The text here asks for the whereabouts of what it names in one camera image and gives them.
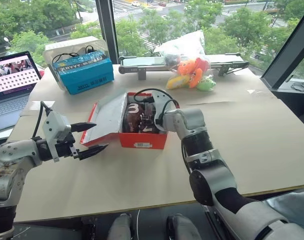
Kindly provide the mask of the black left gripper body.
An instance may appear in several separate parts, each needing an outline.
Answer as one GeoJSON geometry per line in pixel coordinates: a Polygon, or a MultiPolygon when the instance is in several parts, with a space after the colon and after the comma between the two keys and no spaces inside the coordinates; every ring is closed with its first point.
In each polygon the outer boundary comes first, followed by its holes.
{"type": "Polygon", "coordinates": [[[69,133],[63,140],[57,140],[55,149],[59,157],[73,157],[79,158],[79,150],[75,148],[76,140],[71,133],[69,133]]]}

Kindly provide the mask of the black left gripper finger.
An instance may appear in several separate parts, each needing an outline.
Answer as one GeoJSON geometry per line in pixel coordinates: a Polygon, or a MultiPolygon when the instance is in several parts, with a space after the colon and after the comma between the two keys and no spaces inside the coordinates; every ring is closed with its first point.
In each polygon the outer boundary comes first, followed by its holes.
{"type": "Polygon", "coordinates": [[[88,159],[92,156],[97,155],[98,153],[102,152],[105,148],[108,147],[108,144],[103,145],[94,145],[89,147],[86,150],[80,151],[79,149],[76,150],[76,158],[81,160],[88,159]]]}
{"type": "Polygon", "coordinates": [[[93,127],[95,127],[97,124],[93,122],[78,122],[78,123],[73,123],[70,125],[70,132],[84,132],[87,131],[93,127]]]}

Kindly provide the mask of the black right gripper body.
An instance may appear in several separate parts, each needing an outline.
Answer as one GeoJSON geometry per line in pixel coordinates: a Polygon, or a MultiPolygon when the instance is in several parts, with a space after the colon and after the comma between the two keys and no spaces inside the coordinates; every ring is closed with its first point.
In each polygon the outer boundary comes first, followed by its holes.
{"type": "Polygon", "coordinates": [[[145,121],[153,121],[156,114],[155,103],[148,100],[144,100],[143,105],[144,108],[143,113],[141,114],[141,119],[145,121]]]}

